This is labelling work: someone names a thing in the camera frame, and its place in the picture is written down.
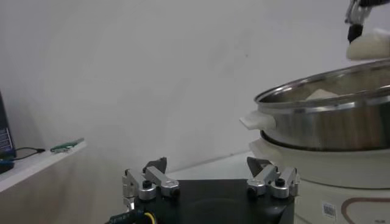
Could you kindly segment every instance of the barcode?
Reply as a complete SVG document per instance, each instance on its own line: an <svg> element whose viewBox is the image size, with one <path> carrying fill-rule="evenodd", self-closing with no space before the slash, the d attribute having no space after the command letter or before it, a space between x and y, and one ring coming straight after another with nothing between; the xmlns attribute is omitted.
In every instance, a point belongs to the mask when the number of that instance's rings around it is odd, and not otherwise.
<svg viewBox="0 0 390 224"><path fill-rule="evenodd" d="M330 216L335 216L335 210L329 205L324 205L324 213Z"/></svg>
<svg viewBox="0 0 390 224"><path fill-rule="evenodd" d="M327 202L322 202L322 214L336 220L336 206Z"/></svg>

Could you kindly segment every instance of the white pot handle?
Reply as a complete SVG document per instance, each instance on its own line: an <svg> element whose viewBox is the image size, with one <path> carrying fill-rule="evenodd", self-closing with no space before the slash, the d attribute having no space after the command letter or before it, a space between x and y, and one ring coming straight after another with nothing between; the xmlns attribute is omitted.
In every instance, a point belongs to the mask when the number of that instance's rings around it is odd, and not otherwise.
<svg viewBox="0 0 390 224"><path fill-rule="evenodd" d="M248 130L265 130L276 127L276 121L274 117L268 114L255 110L245 117L239 119Z"/></svg>

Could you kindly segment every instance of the black platform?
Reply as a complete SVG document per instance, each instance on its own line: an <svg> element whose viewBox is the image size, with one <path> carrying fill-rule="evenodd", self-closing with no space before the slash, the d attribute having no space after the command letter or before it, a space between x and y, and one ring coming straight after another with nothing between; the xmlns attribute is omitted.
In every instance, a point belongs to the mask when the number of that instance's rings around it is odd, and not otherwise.
<svg viewBox="0 0 390 224"><path fill-rule="evenodd" d="M277 199L269 194L251 200L247 180L179 180L180 197L135 201L135 207L153 212L158 224L261 224L294 223L294 197ZM139 223L150 223L143 219Z"/></svg>

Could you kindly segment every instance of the white shelf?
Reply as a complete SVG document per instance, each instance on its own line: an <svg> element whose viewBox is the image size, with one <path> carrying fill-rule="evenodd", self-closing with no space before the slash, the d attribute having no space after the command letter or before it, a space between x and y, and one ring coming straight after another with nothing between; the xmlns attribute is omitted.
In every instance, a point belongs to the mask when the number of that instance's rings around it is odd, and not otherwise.
<svg viewBox="0 0 390 224"><path fill-rule="evenodd" d="M86 146L87 143L84 141L77 144L68 152L53 154L50 151L45 151L43 153L30 156L26 159L15 161L14 168L0 174L0 192L80 151Z"/></svg>

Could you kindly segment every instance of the yellow wire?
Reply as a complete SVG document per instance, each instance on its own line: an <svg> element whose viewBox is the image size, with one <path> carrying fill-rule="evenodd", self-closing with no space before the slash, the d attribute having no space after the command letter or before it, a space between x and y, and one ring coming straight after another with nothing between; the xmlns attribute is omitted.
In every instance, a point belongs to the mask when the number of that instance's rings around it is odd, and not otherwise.
<svg viewBox="0 0 390 224"><path fill-rule="evenodd" d="M154 217L151 213L145 212L144 215L148 216L152 220L152 224L156 224L156 222L154 221Z"/></svg>

